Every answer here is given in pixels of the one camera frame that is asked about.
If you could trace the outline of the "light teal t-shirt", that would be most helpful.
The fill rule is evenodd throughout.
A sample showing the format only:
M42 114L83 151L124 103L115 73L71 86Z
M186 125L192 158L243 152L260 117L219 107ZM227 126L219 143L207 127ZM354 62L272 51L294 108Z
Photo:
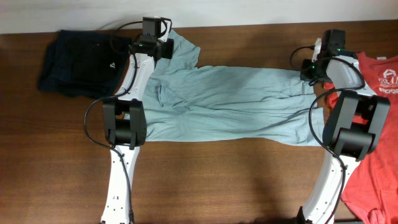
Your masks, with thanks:
M174 53L157 62L143 96L148 141L265 138L315 146L324 128L312 87L277 68L197 67L200 48L171 32Z

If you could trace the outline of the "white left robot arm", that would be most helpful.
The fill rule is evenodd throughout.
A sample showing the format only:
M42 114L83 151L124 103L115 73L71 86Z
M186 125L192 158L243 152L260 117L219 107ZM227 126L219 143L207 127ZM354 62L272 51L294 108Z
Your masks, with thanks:
M111 148L108 194L100 222L134 223L132 181L140 147L147 136L143 96L147 82L162 58L173 55L169 38L172 20L143 17L142 32L129 46L129 63L124 80L112 97L103 101L104 131Z

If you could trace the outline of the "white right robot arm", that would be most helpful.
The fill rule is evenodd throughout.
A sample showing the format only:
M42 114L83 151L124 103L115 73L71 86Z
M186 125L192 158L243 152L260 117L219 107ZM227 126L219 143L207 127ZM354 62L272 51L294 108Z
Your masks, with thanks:
M359 70L356 53L345 50L346 33L330 29L311 45L311 59L299 68L300 78L311 86L331 83L333 88L317 99L337 93L333 107L316 141L326 152L310 198L301 206L296 223L333 223L346 183L361 161L372 153L381 137L390 101L377 95Z

